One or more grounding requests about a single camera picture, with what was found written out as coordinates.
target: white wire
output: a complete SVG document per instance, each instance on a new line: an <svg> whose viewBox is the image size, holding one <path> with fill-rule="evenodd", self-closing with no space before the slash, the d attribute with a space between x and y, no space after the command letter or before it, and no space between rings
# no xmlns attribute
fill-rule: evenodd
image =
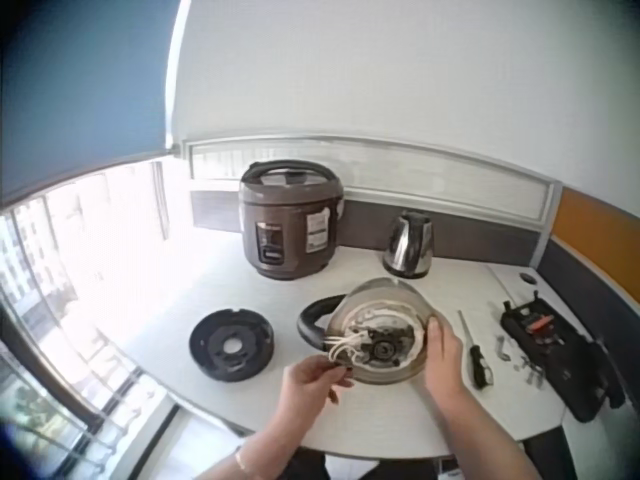
<svg viewBox="0 0 640 480"><path fill-rule="evenodd" d="M335 362L336 358L338 358L338 355L340 353L347 351L349 353L351 361L353 361L355 357L362 354L362 352L360 352L356 348L356 346L359 346L360 343L362 342L363 337L366 337L366 336L368 336L368 333L364 331L364 332L354 333L352 335L349 335L348 337L337 337L337 336L327 337L325 339L325 343L329 345L333 344L333 346L331 347L331 350L329 350L329 360L331 360L332 362Z"/></svg>

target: hand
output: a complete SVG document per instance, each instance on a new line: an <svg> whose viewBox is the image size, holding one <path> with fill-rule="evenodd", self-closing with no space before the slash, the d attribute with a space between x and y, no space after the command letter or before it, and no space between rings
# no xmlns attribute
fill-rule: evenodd
<svg viewBox="0 0 640 480"><path fill-rule="evenodd" d="M305 358L284 370L276 417L306 432L324 408L327 398L338 403L334 385L351 388L350 372L337 367L324 355Z"/></svg>
<svg viewBox="0 0 640 480"><path fill-rule="evenodd" d="M462 383L462 342L447 321L436 317L427 326L425 384L440 408L469 394Z"/></svg>

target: person's left hand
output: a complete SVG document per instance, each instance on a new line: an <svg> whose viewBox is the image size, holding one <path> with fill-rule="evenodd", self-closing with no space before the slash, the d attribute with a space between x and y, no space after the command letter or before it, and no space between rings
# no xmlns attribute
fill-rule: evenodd
<svg viewBox="0 0 640 480"><path fill-rule="evenodd" d="M306 432L326 403L338 403L334 385L351 388L350 372L338 367L324 355L313 355L284 370L276 416Z"/></svg>

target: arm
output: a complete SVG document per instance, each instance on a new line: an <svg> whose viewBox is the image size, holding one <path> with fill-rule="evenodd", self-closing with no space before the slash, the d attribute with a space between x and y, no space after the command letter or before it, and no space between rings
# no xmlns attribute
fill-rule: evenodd
<svg viewBox="0 0 640 480"><path fill-rule="evenodd" d="M334 385L351 387L344 367L315 355L284 371L278 408L269 425L253 435L236 455L203 472L199 480L271 480L280 475L305 434L322 412L327 398L338 403Z"/></svg>
<svg viewBox="0 0 640 480"><path fill-rule="evenodd" d="M529 457L462 383L462 342L451 325L432 318L427 335L427 390L465 478L538 480Z"/></svg>

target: window blind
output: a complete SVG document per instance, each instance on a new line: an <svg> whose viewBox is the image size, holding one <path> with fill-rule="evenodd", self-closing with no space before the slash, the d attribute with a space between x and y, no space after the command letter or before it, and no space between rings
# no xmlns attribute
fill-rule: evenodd
<svg viewBox="0 0 640 480"><path fill-rule="evenodd" d="M46 0L4 48L2 201L162 155L179 0Z"/></svg>

